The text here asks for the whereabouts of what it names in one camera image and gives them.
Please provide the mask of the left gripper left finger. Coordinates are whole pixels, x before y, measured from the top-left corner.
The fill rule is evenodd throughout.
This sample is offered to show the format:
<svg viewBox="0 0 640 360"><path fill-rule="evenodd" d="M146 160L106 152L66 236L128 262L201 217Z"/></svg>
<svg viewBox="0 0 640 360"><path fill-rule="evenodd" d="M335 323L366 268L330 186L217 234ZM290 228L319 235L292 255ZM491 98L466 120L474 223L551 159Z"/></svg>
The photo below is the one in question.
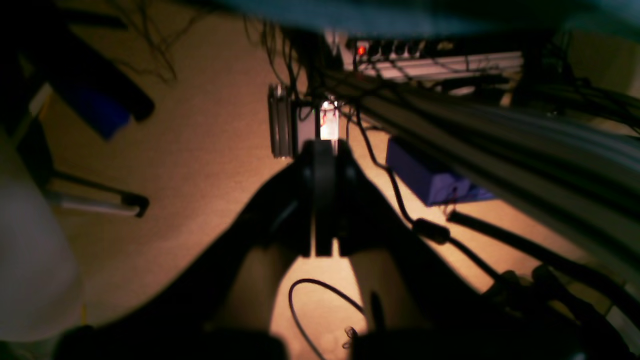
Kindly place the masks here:
<svg viewBox="0 0 640 360"><path fill-rule="evenodd" d="M231 226L159 294L101 326L80 326L58 342L55 360L285 360L284 343L257 326L215 317L253 250L311 253L314 166L320 141L270 178Z"/></svg>

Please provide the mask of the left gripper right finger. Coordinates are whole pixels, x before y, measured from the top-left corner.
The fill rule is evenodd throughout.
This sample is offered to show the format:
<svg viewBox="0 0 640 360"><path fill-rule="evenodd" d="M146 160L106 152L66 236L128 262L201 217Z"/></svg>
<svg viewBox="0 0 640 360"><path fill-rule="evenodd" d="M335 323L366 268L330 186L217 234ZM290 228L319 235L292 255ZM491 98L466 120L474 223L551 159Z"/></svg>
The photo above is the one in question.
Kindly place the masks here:
<svg viewBox="0 0 640 360"><path fill-rule="evenodd" d="M340 253L389 253L425 325L394 329L376 294L374 329L352 342L354 360L628 360L614 326L560 281L556 271L622 305L627 293L605 275L528 240L542 263L530 284L498 273L436 223L407 227L342 141L320 141L320 239Z"/></svg>

